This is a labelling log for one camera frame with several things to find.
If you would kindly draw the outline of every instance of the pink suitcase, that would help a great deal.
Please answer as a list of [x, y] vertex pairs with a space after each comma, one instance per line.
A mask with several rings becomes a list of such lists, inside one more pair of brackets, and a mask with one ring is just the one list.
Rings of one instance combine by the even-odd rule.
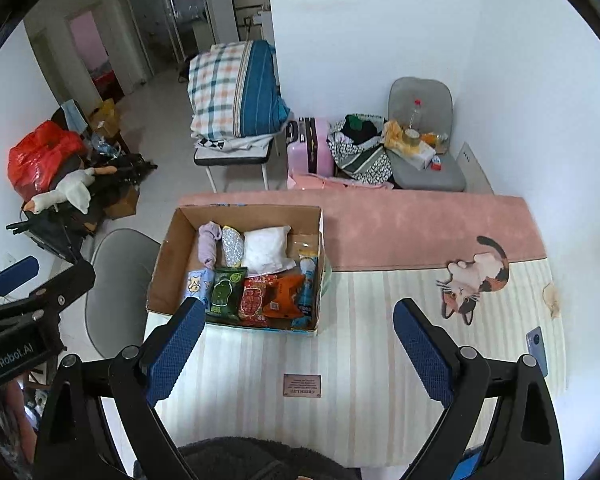
[[329, 129], [329, 123], [325, 119], [314, 117], [304, 117], [287, 123], [286, 156], [289, 174], [313, 173], [333, 176], [333, 157], [327, 146]]

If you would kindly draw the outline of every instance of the chair backrest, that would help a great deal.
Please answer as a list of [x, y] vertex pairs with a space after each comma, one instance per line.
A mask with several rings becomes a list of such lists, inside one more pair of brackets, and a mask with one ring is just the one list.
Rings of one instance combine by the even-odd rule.
[[87, 333], [104, 358], [125, 346], [142, 344], [146, 324], [146, 293], [160, 244], [133, 229], [107, 234], [93, 255], [96, 273], [87, 294]]
[[422, 101], [420, 132], [447, 134], [451, 138], [454, 116], [451, 92], [444, 83], [434, 79], [396, 79], [389, 92], [389, 119], [398, 121], [401, 126], [408, 125], [416, 99]]

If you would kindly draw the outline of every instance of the open cardboard box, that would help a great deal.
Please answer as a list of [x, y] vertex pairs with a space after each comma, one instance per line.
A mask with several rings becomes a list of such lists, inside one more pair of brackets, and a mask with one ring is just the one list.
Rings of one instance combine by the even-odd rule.
[[[315, 333], [320, 314], [320, 295], [324, 273], [324, 246], [322, 241], [322, 211], [316, 206], [303, 205], [207, 205], [183, 206], [176, 209], [167, 235], [160, 246], [154, 275], [149, 285], [146, 308], [149, 312], [171, 316], [184, 296], [186, 275], [190, 270], [202, 269], [198, 261], [198, 228], [213, 221], [229, 225], [241, 233], [288, 225], [286, 255], [298, 261], [298, 251], [317, 251], [318, 266], [314, 283], [312, 325], [307, 329], [291, 328], [289, 319], [269, 319], [269, 327], [242, 326], [218, 317], [206, 316], [206, 322], [216, 325], [249, 328], [252, 330], [285, 330]], [[218, 242], [216, 266], [223, 261], [222, 244]], [[286, 271], [299, 273], [299, 267]]]

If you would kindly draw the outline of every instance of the metal bolt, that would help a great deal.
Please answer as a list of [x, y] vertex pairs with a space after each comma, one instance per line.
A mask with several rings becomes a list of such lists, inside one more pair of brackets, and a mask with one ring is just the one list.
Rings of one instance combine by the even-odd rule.
[[529, 354], [525, 354], [522, 356], [522, 362], [525, 365], [527, 365], [529, 368], [533, 368], [534, 366], [536, 366], [538, 364], [538, 361], [536, 361], [536, 358]]
[[75, 365], [77, 360], [78, 360], [78, 358], [76, 357], [75, 354], [69, 354], [69, 355], [65, 355], [62, 358], [62, 361], [60, 361], [60, 364], [65, 368], [71, 368], [73, 365]]
[[465, 359], [475, 359], [478, 357], [478, 352], [472, 346], [463, 346], [460, 349], [460, 355]]
[[137, 346], [127, 346], [122, 349], [122, 357], [125, 359], [133, 359], [138, 355], [138, 347]]

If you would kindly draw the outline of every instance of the calico cat print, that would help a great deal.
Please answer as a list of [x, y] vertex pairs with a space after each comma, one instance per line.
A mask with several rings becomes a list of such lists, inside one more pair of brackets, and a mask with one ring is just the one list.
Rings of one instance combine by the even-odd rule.
[[501, 290], [509, 281], [509, 261], [502, 247], [486, 236], [478, 236], [476, 240], [495, 252], [476, 254], [472, 262], [451, 262], [447, 266], [451, 280], [438, 282], [442, 289], [442, 316], [448, 319], [457, 312], [467, 326], [474, 321], [480, 293]]

